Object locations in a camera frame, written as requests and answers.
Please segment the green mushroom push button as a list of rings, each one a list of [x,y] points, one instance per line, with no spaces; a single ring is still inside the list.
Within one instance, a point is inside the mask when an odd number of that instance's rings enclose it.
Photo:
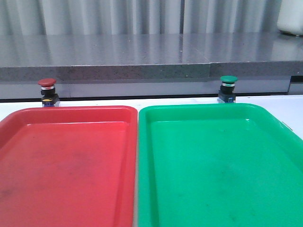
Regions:
[[[233,91],[238,78],[236,76],[225,75],[221,76],[220,80],[222,83],[218,91],[218,103],[235,103],[236,95]]]

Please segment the red mushroom push button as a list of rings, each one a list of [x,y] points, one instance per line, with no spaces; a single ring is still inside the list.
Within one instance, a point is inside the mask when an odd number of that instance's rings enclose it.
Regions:
[[[55,90],[56,79],[45,78],[38,81],[41,87],[41,101],[43,107],[59,107],[60,99]]]

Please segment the grey stone platform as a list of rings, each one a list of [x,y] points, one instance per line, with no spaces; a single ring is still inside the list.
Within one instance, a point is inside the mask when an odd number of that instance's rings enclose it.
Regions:
[[[303,40],[275,33],[3,35],[0,97],[38,99],[56,79],[63,99],[212,96],[220,77],[240,95],[300,95]]]

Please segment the green plastic tray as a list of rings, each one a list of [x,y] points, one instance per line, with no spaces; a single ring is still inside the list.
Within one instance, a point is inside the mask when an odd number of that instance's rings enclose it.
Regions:
[[[138,226],[300,227],[303,141],[252,104],[139,112]]]

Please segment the red plastic tray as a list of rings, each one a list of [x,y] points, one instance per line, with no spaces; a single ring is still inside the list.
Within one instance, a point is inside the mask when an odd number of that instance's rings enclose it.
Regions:
[[[28,108],[0,123],[3,227],[130,227],[137,110]]]

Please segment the white container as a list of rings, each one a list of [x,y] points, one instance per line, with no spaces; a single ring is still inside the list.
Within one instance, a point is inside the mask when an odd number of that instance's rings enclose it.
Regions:
[[[279,31],[303,35],[303,0],[282,0],[277,20]]]

